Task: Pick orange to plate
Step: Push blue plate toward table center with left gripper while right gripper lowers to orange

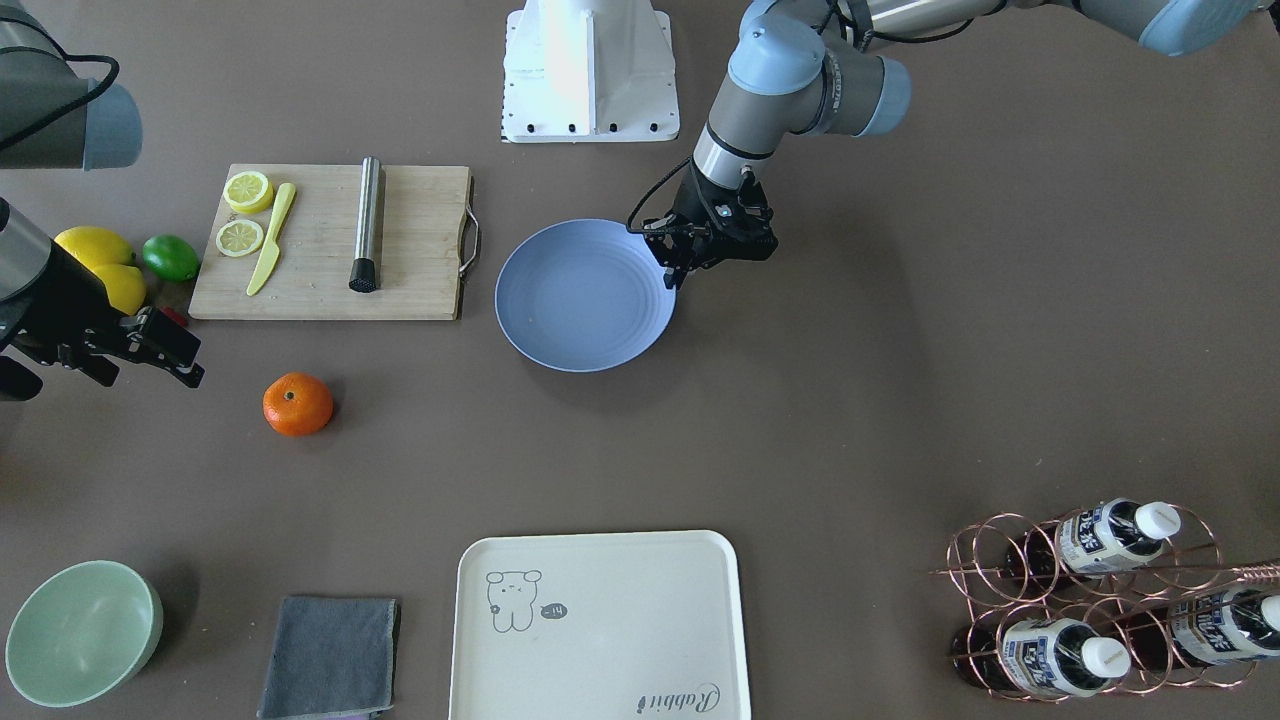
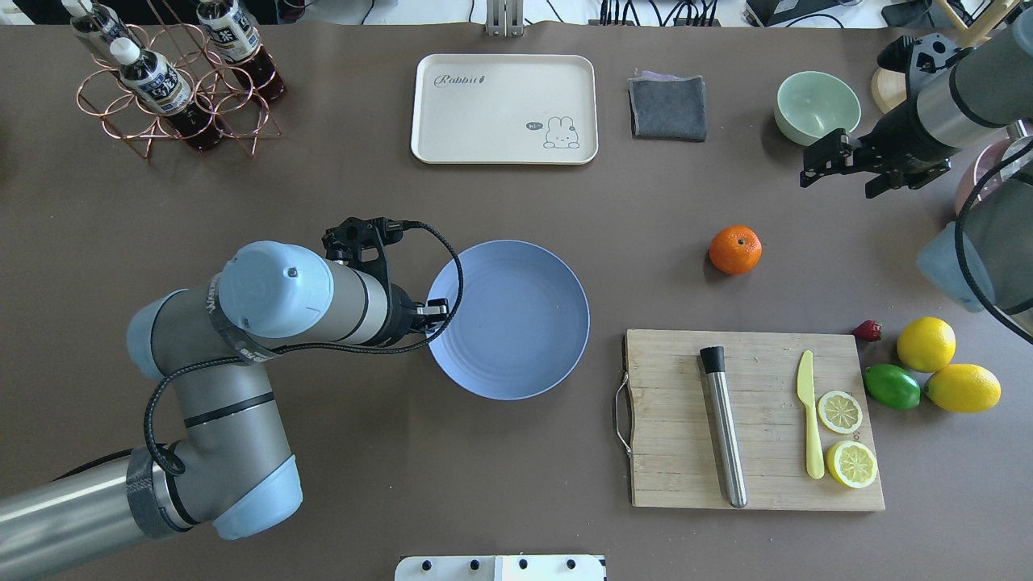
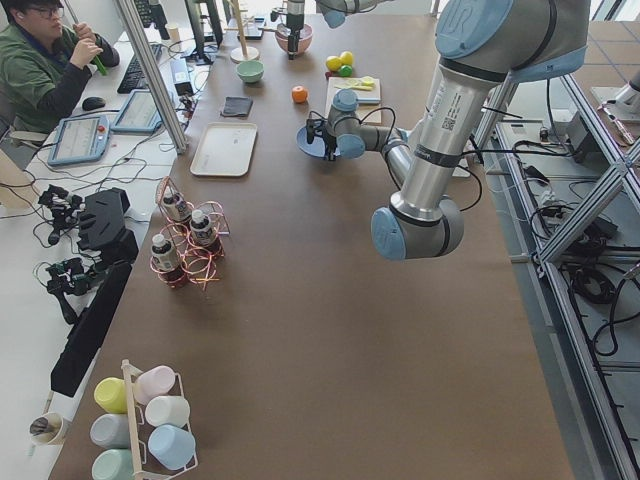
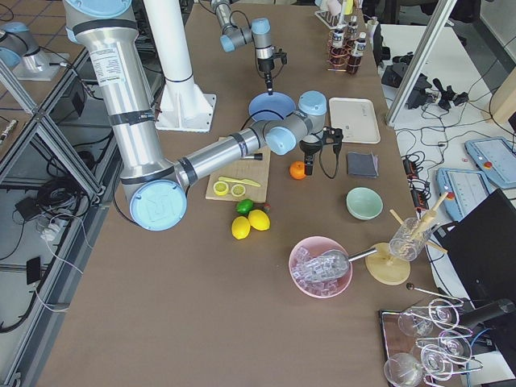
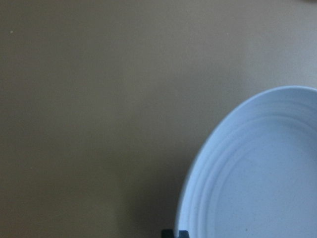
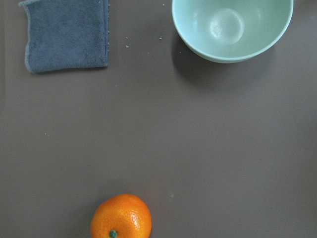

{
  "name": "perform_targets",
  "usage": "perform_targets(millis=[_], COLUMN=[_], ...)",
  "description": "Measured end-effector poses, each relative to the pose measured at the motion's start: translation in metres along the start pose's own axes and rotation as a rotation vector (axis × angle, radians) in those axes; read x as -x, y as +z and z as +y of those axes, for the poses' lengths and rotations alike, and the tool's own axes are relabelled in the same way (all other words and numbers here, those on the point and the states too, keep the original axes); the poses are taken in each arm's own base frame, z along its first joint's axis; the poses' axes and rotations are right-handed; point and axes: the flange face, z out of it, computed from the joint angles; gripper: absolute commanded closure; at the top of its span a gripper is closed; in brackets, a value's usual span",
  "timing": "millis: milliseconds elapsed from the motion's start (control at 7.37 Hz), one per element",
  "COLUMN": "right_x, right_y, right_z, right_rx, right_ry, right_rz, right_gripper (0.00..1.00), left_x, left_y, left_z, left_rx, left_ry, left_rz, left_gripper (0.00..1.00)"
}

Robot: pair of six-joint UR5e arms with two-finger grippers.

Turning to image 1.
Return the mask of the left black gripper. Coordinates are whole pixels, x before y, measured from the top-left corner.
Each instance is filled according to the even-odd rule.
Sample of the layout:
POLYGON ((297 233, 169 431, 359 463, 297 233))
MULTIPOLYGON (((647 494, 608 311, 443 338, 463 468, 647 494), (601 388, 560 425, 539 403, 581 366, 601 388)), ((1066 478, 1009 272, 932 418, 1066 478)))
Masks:
POLYGON ((643 224, 643 238, 664 266, 667 290, 678 292, 689 273, 723 260, 764 261, 778 247, 773 210, 754 169, 724 188, 687 165, 671 210, 643 224))

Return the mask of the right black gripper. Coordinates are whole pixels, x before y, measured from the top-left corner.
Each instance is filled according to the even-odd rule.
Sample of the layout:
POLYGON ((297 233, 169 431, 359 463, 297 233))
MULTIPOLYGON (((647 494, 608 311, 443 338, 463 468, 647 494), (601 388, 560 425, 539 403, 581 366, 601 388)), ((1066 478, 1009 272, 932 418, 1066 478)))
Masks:
POLYGON ((100 279, 59 247, 26 288, 3 300, 1 345, 102 387, 119 377, 118 360, 160 368, 192 389, 205 375, 195 334, 155 306, 134 315, 118 311, 100 279))

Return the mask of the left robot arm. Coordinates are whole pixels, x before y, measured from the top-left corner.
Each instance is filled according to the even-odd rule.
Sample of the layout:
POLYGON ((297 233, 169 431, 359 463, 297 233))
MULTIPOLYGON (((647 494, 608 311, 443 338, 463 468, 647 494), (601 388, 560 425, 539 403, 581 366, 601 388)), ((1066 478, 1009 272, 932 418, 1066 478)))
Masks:
POLYGON ((669 210, 636 228, 667 290, 777 249, 762 173, 786 135, 886 135, 908 113, 906 67, 876 44, 951 38, 1002 1, 754 1, 669 210))

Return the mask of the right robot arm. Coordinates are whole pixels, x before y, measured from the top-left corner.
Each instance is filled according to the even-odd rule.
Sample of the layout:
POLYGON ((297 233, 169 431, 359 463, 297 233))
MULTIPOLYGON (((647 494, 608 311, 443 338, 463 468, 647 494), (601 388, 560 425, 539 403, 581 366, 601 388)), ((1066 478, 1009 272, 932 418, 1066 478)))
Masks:
MULTIPOLYGON (((118 61, 91 55, 108 72, 79 77, 86 55, 68 53, 18 1, 3 18, 3 167, 110 169, 132 165, 142 128, 118 61)), ((1 204, 1 343, 29 360, 61 365, 101 386, 119 361, 150 365, 196 388, 198 338, 157 309, 122 311, 106 286, 10 202, 1 204)))

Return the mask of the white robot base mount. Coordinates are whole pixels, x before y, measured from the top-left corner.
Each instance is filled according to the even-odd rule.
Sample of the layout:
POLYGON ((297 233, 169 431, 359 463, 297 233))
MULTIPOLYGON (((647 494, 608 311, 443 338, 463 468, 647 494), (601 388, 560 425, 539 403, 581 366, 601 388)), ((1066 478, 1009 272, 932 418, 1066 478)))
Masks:
POLYGON ((649 1, 527 1, 506 18, 503 68, 508 143, 680 135, 671 18, 649 1))

